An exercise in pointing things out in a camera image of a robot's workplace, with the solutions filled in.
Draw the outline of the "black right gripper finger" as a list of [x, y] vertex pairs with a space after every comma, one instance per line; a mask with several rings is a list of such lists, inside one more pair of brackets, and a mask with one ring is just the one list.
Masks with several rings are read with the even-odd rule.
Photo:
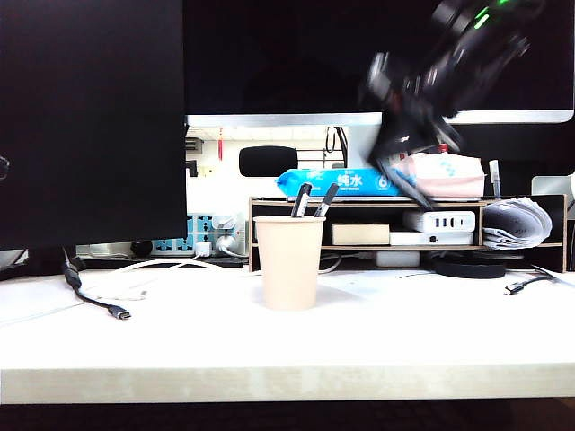
[[419, 143], [419, 130], [408, 119], [392, 119], [384, 123], [370, 150], [368, 161], [376, 168], [391, 156], [409, 153]]
[[462, 136], [442, 116], [426, 117], [424, 124], [440, 144], [447, 144], [453, 152], [459, 153], [461, 151], [464, 143]]

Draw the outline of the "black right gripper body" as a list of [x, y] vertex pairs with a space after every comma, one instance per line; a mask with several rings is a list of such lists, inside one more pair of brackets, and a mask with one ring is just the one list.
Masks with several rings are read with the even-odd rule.
[[378, 103], [383, 113], [409, 128], [451, 131], [439, 104], [424, 94], [419, 76], [407, 74], [405, 64], [390, 52], [377, 52], [372, 58], [363, 85], [366, 98]]

